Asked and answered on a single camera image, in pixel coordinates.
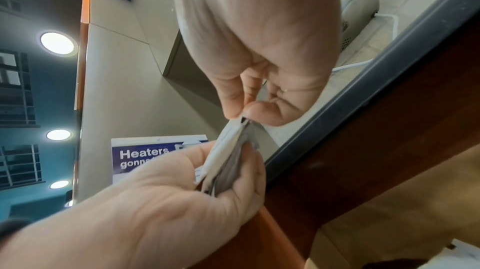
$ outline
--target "round ceiling light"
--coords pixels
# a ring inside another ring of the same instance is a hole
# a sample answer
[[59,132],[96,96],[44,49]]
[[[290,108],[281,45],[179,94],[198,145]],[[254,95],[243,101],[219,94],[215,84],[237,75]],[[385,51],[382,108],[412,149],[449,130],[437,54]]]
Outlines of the round ceiling light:
[[61,189],[68,186],[70,182],[68,180],[59,180],[50,185],[50,189]]
[[46,138],[52,141],[64,141],[69,139],[72,136],[72,133],[68,130],[58,129],[52,130],[46,134]]
[[76,45],[71,38],[57,32],[43,33],[40,36],[40,43],[48,51],[60,56],[72,55],[76,50]]

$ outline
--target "ceiling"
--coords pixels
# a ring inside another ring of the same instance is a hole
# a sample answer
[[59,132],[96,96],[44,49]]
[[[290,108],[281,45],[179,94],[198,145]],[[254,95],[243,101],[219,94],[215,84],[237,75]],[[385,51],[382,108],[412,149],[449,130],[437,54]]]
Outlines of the ceiling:
[[[0,0],[0,56],[1,53],[15,53],[17,60],[26,58],[22,60],[22,68],[28,65],[28,72],[23,73],[25,83],[25,77],[29,78],[28,89],[31,90],[27,92],[31,95],[28,96],[28,105],[32,105],[28,114],[32,114],[32,123],[35,124],[8,128],[0,124],[0,146],[12,152],[33,146],[35,155],[32,160],[41,167],[38,176],[42,181],[8,189],[0,187],[0,220],[8,217],[12,206],[44,199],[50,201],[46,203],[61,201],[63,205],[64,198],[53,197],[63,197],[71,190],[71,186],[52,190],[49,185],[72,179],[79,134],[75,133],[74,138],[66,141],[51,141],[46,138],[46,133],[54,129],[74,131],[77,128],[74,101],[78,57],[50,54],[40,46],[39,37],[42,32],[57,31],[78,43],[81,7],[82,0],[3,0],[3,4]],[[2,90],[0,83],[0,104],[2,91],[5,89]],[[6,106],[0,105],[0,108],[5,111]],[[27,157],[18,156],[19,160]],[[0,166],[0,179],[5,169]]]

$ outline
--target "ceiling light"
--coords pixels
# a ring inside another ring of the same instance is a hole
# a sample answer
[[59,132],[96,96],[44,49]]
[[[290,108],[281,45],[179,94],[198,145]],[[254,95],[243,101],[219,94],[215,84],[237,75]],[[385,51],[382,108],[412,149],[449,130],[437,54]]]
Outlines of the ceiling light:
[[52,130],[46,134],[46,138],[52,141],[64,141],[72,136],[68,130],[58,129]]
[[66,56],[75,51],[75,44],[73,40],[64,34],[57,32],[47,32],[40,36],[40,42],[45,49]]
[[68,186],[70,182],[68,180],[59,180],[50,185],[50,189],[61,189]]

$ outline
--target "hand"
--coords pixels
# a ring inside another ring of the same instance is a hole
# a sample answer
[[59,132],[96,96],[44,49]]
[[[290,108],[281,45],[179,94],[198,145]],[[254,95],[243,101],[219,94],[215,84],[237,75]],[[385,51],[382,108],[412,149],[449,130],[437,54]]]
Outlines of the hand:
[[[302,116],[340,52],[340,0],[175,0],[188,51],[228,119],[280,126]],[[268,99],[256,101],[267,79]]]
[[240,178],[219,197],[195,191],[213,143],[158,156],[122,182],[9,239],[0,268],[181,269],[233,238],[263,204],[265,167],[243,146]]

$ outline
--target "dark sleeve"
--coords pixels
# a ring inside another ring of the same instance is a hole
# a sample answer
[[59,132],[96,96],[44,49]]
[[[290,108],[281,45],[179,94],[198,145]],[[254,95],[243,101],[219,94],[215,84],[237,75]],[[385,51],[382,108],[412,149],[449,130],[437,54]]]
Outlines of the dark sleeve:
[[22,218],[10,218],[0,222],[0,241],[11,236],[15,232],[30,225],[31,220]]

